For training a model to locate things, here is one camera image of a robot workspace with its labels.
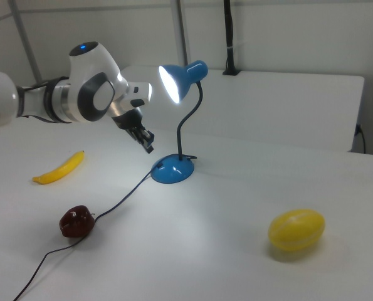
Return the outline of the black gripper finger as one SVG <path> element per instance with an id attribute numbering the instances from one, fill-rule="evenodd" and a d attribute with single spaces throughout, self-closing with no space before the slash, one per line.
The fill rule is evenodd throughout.
<path id="1" fill-rule="evenodd" d="M 154 134 L 151 131 L 146 130 L 145 128 L 133 127 L 127 129 L 126 132 L 136 140 L 148 154 L 154 150 L 154 147 L 152 146 Z"/>
<path id="2" fill-rule="evenodd" d="M 154 134 L 144 126 L 137 129 L 138 140 L 141 144 L 151 144 L 154 141 Z"/>

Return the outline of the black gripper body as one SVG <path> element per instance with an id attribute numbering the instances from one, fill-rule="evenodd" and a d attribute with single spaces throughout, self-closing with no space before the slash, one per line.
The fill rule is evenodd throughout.
<path id="1" fill-rule="evenodd" d="M 112 117 L 112 120 L 115 122 L 118 128 L 122 130 L 130 129 L 145 129 L 142 125 L 142 112 L 139 108 L 130 110 L 118 117 Z"/>

